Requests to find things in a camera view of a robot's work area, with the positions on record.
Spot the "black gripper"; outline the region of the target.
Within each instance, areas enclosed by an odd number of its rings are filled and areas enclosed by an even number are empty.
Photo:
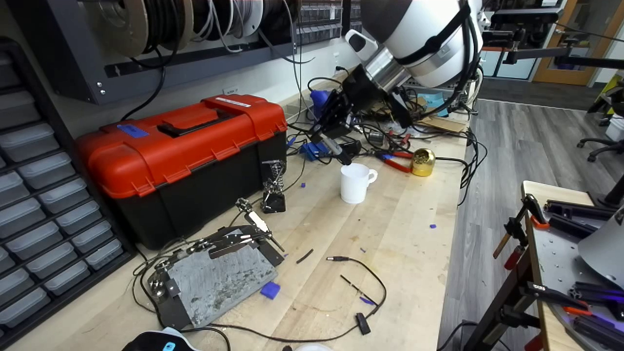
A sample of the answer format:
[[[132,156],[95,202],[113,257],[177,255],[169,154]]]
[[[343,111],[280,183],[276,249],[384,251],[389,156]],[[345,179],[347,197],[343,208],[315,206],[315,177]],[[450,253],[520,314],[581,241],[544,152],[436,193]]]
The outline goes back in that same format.
[[[352,68],[341,81],[339,91],[331,91],[317,119],[315,138],[329,142],[349,130],[350,119],[391,119],[399,126],[411,124],[409,111],[388,91],[380,89],[362,66]],[[360,142],[341,144],[339,161],[350,163],[360,154]]]

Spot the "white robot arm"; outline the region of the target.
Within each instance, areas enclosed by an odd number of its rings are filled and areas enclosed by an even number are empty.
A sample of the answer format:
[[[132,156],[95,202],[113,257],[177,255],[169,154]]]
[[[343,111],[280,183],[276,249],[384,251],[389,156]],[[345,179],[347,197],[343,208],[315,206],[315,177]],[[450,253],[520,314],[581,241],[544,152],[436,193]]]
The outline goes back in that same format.
[[[479,87],[481,0],[360,0],[362,29],[343,41],[360,58],[331,91],[311,132],[345,134],[352,119],[388,115],[415,126]],[[452,93],[428,109],[409,107],[397,87],[413,78],[423,87],[452,83]]]

